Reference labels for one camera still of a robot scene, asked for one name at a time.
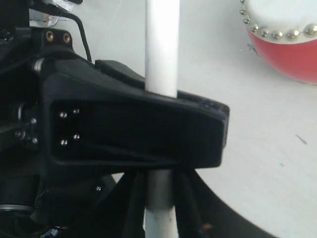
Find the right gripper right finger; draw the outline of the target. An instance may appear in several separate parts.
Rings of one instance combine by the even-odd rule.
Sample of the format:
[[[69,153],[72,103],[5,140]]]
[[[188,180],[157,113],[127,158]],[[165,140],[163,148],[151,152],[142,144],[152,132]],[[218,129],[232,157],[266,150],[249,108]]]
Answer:
[[[272,238],[225,204],[194,170],[173,172],[180,238]]]

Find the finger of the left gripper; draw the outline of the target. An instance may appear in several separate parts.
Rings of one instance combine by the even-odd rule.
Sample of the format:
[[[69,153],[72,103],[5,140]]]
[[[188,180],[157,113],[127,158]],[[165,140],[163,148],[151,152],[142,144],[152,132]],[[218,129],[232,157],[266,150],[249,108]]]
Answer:
[[[129,86],[145,89],[145,78],[133,71],[128,66],[114,60],[96,60],[95,68]],[[218,102],[184,91],[177,91],[177,98],[198,103],[206,109],[218,109]]]
[[[124,84],[74,58],[40,76],[39,139],[47,171],[214,168],[230,108],[218,109]]]

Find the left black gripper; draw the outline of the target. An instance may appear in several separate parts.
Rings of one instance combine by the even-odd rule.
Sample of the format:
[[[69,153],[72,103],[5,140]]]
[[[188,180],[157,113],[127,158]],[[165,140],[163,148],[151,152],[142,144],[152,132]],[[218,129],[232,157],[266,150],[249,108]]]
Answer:
[[[0,3],[0,215],[28,221],[40,189],[39,78],[53,63],[74,60],[69,32],[30,27],[33,15],[74,19],[51,0]]]

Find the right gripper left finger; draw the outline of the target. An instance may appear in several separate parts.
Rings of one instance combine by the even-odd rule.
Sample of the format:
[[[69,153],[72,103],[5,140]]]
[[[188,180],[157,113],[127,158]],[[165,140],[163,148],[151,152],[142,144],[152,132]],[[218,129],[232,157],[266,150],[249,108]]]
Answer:
[[[146,173],[125,173],[110,194],[59,238],[144,238]]]

